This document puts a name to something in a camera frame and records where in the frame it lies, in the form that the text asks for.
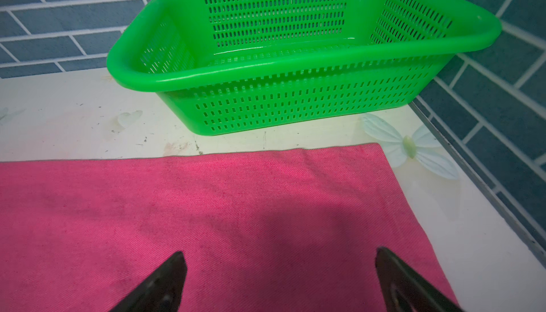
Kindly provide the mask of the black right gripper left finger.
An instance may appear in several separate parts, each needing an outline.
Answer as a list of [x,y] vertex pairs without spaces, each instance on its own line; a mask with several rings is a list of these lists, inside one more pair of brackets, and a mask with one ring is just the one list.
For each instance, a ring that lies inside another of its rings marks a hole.
[[183,252],[175,252],[110,312],[177,312],[187,275]]

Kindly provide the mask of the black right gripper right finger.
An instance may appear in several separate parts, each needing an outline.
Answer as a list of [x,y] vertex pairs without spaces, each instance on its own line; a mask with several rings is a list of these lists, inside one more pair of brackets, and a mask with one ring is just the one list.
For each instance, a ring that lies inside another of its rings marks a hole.
[[462,312],[452,300],[386,247],[377,249],[375,269],[388,311]]

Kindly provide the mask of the pink long pants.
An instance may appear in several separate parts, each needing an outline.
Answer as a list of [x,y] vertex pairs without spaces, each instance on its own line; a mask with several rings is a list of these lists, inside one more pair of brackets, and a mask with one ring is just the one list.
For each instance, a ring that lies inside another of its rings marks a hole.
[[377,144],[1,165],[3,311],[108,311],[177,251],[182,311],[384,311],[379,247],[455,297]]

